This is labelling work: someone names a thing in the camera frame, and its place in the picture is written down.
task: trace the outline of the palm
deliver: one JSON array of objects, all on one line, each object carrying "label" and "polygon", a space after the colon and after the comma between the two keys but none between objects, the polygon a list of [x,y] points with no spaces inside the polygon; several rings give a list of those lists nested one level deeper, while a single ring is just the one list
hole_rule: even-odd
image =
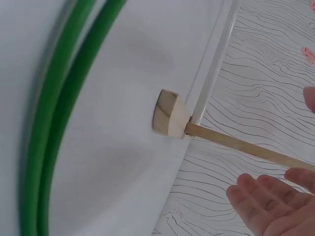
[{"label": "palm", "polygon": [[[315,173],[290,169],[285,177],[315,193]],[[239,176],[226,194],[256,236],[315,235],[315,196],[266,175]]]}]

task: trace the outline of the wooden stick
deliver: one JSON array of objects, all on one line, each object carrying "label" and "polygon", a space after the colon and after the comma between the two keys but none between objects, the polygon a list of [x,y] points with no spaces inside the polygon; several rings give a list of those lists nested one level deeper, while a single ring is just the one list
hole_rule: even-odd
[{"label": "wooden stick", "polygon": [[280,154],[269,149],[250,144],[248,142],[230,137],[228,135],[216,132],[211,129],[201,127],[199,125],[188,123],[185,128],[185,133],[193,136],[198,136],[200,138],[207,139],[209,141],[224,145],[235,150],[245,152],[247,154],[260,157],[262,159],[278,163],[287,167],[299,167],[315,171],[315,166],[295,158]]}]

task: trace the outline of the wood grain pattern surface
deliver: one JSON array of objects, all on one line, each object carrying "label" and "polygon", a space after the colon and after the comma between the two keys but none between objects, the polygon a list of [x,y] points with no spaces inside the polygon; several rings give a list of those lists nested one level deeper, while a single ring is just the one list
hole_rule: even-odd
[{"label": "wood grain pattern surface", "polygon": [[[202,125],[315,163],[315,13],[308,0],[244,0]],[[191,141],[154,236],[251,236],[225,190],[239,174],[283,181],[285,167],[203,139]],[[293,185],[300,191],[303,188]]]}]

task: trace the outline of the green plastic tube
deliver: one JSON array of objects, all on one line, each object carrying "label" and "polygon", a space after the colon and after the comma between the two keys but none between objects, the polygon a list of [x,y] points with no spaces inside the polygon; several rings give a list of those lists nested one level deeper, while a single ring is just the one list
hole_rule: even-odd
[{"label": "green plastic tube", "polygon": [[33,120],[27,155],[22,205],[22,234],[37,236],[37,207],[40,178],[53,113],[65,81],[75,44],[94,1],[78,0],[64,26],[45,80]]},{"label": "green plastic tube", "polygon": [[108,0],[104,5],[84,40],[59,95],[41,175],[38,205],[38,232],[40,236],[49,235],[49,198],[63,133],[85,77],[124,3],[125,0]]}]

